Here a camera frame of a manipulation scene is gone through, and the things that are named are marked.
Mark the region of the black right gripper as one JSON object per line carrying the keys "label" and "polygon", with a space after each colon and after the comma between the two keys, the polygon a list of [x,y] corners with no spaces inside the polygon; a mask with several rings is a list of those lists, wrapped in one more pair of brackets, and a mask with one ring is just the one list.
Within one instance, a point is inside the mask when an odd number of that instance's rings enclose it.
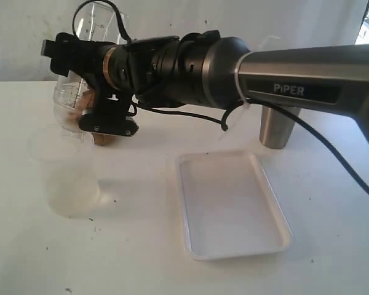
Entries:
{"label": "black right gripper", "polygon": [[74,72],[83,78],[95,94],[118,100],[133,97],[129,54],[134,42],[117,45],[110,42],[80,41],[68,33],[58,33],[54,41],[42,42],[42,56],[50,58],[50,70],[59,76]]}

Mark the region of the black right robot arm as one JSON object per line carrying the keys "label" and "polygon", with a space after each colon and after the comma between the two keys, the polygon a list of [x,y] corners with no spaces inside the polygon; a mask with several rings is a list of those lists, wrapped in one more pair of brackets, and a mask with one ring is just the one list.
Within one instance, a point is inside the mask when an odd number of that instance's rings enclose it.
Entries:
{"label": "black right robot arm", "polygon": [[230,109],[245,100],[353,118],[369,143],[369,44],[252,52],[217,31],[132,41],[45,40],[53,73],[94,91],[80,129],[124,135],[130,107],[176,113],[186,104]]}

